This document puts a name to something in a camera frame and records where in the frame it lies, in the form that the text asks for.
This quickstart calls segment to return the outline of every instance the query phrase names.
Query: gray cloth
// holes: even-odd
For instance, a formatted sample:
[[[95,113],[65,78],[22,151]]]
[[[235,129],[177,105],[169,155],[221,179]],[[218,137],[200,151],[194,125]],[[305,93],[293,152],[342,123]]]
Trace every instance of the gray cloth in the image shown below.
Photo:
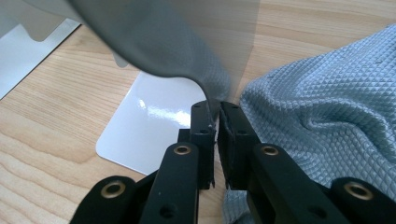
[[[283,147],[314,181],[357,177],[396,201],[396,25],[271,71],[240,104],[262,142]],[[224,223],[235,223],[245,197],[226,194]]]

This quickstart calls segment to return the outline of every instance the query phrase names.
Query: wooden table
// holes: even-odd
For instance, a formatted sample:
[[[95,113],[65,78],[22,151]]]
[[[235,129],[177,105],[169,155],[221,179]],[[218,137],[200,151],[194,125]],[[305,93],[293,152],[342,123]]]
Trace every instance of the wooden table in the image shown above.
[[[396,1],[262,0],[239,90],[282,64],[328,52],[396,22]],[[143,176],[99,158],[95,143],[138,70],[119,68],[80,27],[0,102],[0,222],[65,223],[99,180]],[[223,179],[201,192],[199,222],[221,223]]]

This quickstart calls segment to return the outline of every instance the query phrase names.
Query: blue-gray towel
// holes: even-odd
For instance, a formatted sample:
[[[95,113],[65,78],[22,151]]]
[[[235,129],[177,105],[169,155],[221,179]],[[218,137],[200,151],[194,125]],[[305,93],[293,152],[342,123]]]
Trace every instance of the blue-gray towel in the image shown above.
[[[314,181],[357,177],[396,201],[396,24],[253,80],[240,105]],[[224,223],[246,219],[244,200],[227,191]]]

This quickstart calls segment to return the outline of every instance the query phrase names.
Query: black plastic part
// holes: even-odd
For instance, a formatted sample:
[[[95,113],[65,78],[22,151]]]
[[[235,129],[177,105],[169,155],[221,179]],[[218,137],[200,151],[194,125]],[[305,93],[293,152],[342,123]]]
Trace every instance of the black plastic part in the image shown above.
[[[238,105],[222,102],[219,114],[219,155],[231,189],[247,189],[250,174],[248,155],[260,143]]]
[[[364,181],[336,179],[330,196],[352,223],[396,223],[396,203]]]
[[[281,147],[257,145],[250,154],[250,161],[276,213],[275,223],[349,223]],[[263,223],[260,217],[254,218]]]
[[[207,101],[199,102],[191,107],[190,142],[198,146],[200,150],[198,167],[199,189],[209,189],[211,184],[215,184],[214,146],[216,130],[212,123],[208,114]]]
[[[102,196],[103,188],[120,181],[125,185],[124,192],[114,198]],[[111,176],[98,182],[85,196],[70,223],[122,223],[129,213],[129,205],[134,197],[135,182],[125,176]]]
[[[186,142],[166,149],[139,223],[197,222],[198,156]]]

